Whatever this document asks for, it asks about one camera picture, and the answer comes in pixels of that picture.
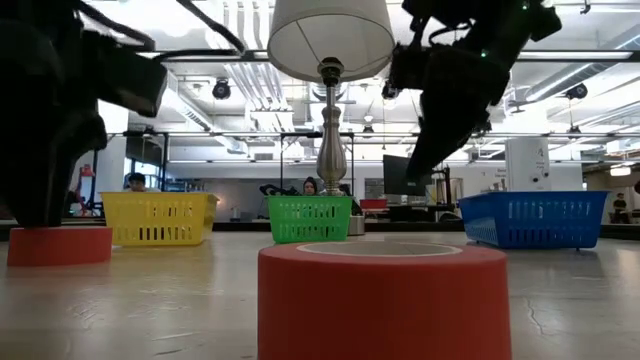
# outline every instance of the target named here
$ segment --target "blue basket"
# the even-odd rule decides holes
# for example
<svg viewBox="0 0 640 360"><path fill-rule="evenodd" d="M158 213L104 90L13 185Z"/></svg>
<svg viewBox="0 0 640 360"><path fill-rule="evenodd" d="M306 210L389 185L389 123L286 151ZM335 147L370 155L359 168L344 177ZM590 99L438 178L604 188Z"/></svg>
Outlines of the blue basket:
<svg viewBox="0 0 640 360"><path fill-rule="evenodd" d="M593 248L606 191L493 192L460 200L467 237L503 249Z"/></svg>

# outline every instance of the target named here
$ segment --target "ceiling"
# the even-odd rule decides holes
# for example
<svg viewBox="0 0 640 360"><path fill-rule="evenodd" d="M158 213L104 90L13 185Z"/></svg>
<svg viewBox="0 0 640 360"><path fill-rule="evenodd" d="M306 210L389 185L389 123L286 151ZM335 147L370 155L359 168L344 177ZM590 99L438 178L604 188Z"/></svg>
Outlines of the ceiling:
<svg viewBox="0 0 640 360"><path fill-rule="evenodd" d="M113 20L149 34L156 40L159 51L228 46L221 43L219 37L213 35L203 23L173 0L87 2ZM250 49L265 48L274 0L194 2L207 15L227 25ZM396 40L408 43L412 38L409 30L411 17L400 7L400 0L388 0L387 3ZM640 50L640 0L591 1L592 9L586 15L580 14L582 2L555 3L563 21L563 29L538 43L529 42L525 50L614 50L620 49L624 44L627 46L624 49ZM253 26L249 26L250 20L245 21L249 19L245 17L246 9L250 9ZM439 27L432 21L425 33ZM437 40L447 43L461 36L464 36L463 31L443 35ZM323 120L320 111L324 105L313 95L313 85L279 73L268 64L177 62L166 66L174 75L170 88L186 100L186 109L211 124L213 131L259 133L321 129ZM480 151L483 156L495 153L497 158L504 150L508 134L566 132L572 122L579 124L583 133L627 132L633 135L636 131L640 132L640 127L636 128L636 124L640 126L640 103L636 103L640 100L637 95L640 93L640 63L615 64L604 71L597 66L589 67L589 64L581 69L583 66L585 64L517 63L512 70L505 100L530 100L535 95L539 97L538 101L518 109L506 106L507 101L504 101L490 109L494 132L505 133L507 136L472 140L463 152ZM217 78L229 79L231 96L228 99L216 100L211 95ZM376 133L419 131L417 117L420 113L420 92L405 90L395 101L384 102L380 96L384 78L383 71L377 77L343 85L344 94L340 98L343 110L341 131L362 132L365 125L371 125ZM558 97L559 92L554 92L552 85L561 81L564 81L562 84L567 81L573 85L583 83L588 88L588 96L571 102ZM202 127L187 120L185 111L183 105L175 105L175 99L163 101L158 118L147 119L131 114L130 126L152 125L158 131L172 133L202 131ZM252 147L264 152L269 146L279 156L279 142L273 139L241 136L231 138L233 146L237 145L236 142L246 144L249 156L254 153L251 151ZM616 156L620 156L627 148L629 151L623 156L634 154L635 145L630 145L635 144L634 139L623 139L623 150L616 152ZM385 145L387 153L391 151L406 154L411 151L410 144L414 140L415 138L403 136L359 137L357 142L362 143L359 147L363 159L377 159L384 153L380 144ZM555 153L566 152L565 156L573 159L580 156L606 156L606 144L611 141L607 137L577 140L567 137L551 142L556 149ZM313 158L314 149L317 150L319 146L318 139L292 139L287 143L291 143L289 151L293 155L290 156L305 158ZM175 138L172 145L232 146L220 137L180 137ZM456 156L468 155L459 152Z"/></svg>

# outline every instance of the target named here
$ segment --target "red round base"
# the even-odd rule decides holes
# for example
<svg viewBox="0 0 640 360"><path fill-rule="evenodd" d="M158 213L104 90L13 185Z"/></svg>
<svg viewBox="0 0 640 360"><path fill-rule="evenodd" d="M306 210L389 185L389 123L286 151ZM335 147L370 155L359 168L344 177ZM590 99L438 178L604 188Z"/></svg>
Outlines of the red round base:
<svg viewBox="0 0 640 360"><path fill-rule="evenodd" d="M12 229L8 266L61 266L111 259L111 228Z"/></svg>

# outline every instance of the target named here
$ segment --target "woman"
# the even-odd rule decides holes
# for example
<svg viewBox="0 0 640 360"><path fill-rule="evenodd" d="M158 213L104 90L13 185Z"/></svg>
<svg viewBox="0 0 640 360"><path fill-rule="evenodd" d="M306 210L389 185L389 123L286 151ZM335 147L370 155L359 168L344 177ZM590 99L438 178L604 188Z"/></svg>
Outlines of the woman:
<svg viewBox="0 0 640 360"><path fill-rule="evenodd" d="M317 195L318 194L318 184L316 181L309 176L302 185L302 194L303 195Z"/></svg>

